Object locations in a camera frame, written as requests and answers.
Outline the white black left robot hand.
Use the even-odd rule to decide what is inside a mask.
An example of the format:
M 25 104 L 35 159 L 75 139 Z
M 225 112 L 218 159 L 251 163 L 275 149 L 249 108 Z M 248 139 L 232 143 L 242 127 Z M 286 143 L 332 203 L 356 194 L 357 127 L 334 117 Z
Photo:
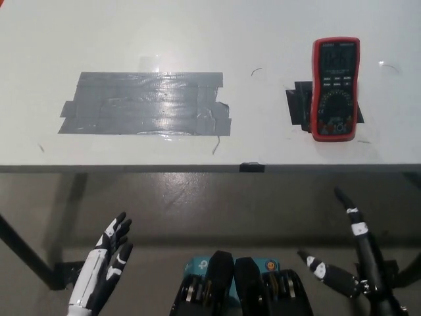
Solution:
M 133 244 L 131 219 L 115 217 L 88 253 L 68 302 L 67 315 L 98 315 L 108 302 L 127 265 Z

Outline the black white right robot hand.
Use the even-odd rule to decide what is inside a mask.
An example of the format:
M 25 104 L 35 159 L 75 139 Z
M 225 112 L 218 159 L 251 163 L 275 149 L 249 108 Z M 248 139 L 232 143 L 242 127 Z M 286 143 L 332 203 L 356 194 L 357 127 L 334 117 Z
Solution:
M 353 201 L 338 187 L 334 188 L 336 198 L 346 210 L 355 239 L 355 249 L 359 260 L 359 275 L 329 265 L 305 250 L 298 256 L 311 273 L 323 284 L 347 298 L 366 297 L 370 303 L 371 315 L 407 315 L 393 294 L 393 283 L 375 237 L 370 232 L 364 216 Z

